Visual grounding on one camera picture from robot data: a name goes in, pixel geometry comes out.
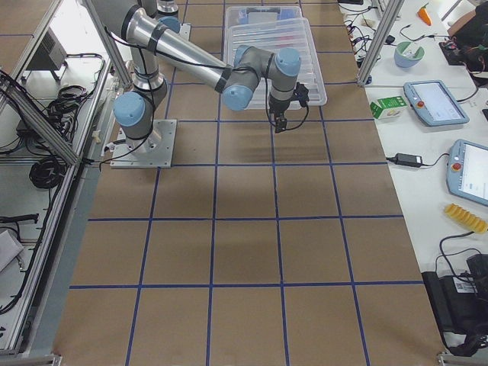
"touchscreen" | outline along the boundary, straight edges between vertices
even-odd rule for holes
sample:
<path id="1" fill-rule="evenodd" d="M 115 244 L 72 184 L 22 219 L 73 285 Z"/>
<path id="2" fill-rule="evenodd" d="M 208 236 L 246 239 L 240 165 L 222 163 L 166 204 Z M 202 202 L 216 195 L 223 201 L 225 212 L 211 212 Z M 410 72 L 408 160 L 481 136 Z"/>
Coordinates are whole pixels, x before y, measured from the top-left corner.
<path id="1" fill-rule="evenodd" d="M 488 199 L 488 150 L 468 144 L 464 146 L 461 191 Z"/>
<path id="2" fill-rule="evenodd" d="M 414 88 L 433 120 L 460 120 L 463 117 L 437 82 L 415 84 Z"/>

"transparent plastic box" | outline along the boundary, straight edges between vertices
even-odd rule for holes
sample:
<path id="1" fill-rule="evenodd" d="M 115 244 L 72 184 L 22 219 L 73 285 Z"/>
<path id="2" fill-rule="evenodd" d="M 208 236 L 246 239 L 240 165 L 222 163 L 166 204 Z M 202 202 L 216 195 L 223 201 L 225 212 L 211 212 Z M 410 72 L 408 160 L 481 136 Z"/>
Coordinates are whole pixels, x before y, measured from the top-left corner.
<path id="1" fill-rule="evenodd" d="M 225 28 L 301 17 L 299 6 L 230 6 L 226 10 Z"/>
<path id="2" fill-rule="evenodd" d="M 237 47 L 241 45 L 254 46 L 271 52 L 278 52 L 285 47 L 293 47 L 298 50 L 302 59 L 298 81 L 309 89 L 309 105 L 324 105 L 327 102 L 312 31 L 306 18 L 235 25 L 227 28 L 224 62 L 233 65 Z M 265 109 L 264 79 L 259 83 L 246 109 Z M 291 102 L 290 109 L 300 109 L 300 103 Z"/>

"floor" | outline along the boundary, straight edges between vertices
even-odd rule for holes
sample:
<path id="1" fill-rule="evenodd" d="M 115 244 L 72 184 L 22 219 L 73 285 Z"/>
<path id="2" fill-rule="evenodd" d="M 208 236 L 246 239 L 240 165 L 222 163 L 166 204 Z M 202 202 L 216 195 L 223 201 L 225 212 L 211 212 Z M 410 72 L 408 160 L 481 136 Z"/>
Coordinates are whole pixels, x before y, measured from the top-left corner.
<path id="1" fill-rule="evenodd" d="M 180 3 L 191 40 L 217 57 L 231 5 Z M 166 67 L 156 116 L 178 118 L 174 165 L 104 167 L 54 345 L 65 365 L 436 364 L 441 342 L 339 7 L 298 5 L 327 104 L 275 135 L 263 111 L 231 112 Z"/>

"bowl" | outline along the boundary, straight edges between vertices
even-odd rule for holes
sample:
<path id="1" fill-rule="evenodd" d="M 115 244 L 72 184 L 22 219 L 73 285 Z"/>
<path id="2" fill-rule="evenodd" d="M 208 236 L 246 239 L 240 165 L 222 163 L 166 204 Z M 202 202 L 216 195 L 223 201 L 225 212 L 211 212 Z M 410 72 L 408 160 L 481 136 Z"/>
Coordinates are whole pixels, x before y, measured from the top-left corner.
<path id="1" fill-rule="evenodd" d="M 395 49 L 395 63 L 399 67 L 407 68 L 417 64 L 425 55 L 422 47 L 413 52 L 412 42 L 400 42 Z"/>

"white box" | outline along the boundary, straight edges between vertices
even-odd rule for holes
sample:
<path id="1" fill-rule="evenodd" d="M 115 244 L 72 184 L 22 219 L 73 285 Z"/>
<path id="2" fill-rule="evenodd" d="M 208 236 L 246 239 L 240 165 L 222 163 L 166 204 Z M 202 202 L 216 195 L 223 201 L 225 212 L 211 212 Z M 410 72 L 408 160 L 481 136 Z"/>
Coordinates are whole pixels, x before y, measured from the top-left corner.
<path id="1" fill-rule="evenodd" d="M 0 271 L 7 267 L 24 247 L 12 235 L 10 230 L 0 233 Z"/>

